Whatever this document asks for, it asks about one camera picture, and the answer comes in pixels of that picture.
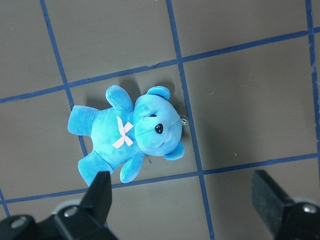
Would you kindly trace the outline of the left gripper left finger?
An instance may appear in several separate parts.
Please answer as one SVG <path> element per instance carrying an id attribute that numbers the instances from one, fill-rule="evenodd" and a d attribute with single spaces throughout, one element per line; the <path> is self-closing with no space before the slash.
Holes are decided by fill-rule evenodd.
<path id="1" fill-rule="evenodd" d="M 111 176 L 100 171 L 78 205 L 60 209 L 54 223 L 63 240 L 115 240 L 105 227 L 112 204 Z"/>

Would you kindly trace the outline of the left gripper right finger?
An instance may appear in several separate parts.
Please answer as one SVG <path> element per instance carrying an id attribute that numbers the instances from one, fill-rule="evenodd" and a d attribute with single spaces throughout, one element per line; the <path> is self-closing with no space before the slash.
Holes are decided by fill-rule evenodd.
<path id="1" fill-rule="evenodd" d="M 320 206 L 289 196 L 265 170 L 252 174 L 251 202 L 274 240 L 320 238 Z"/>

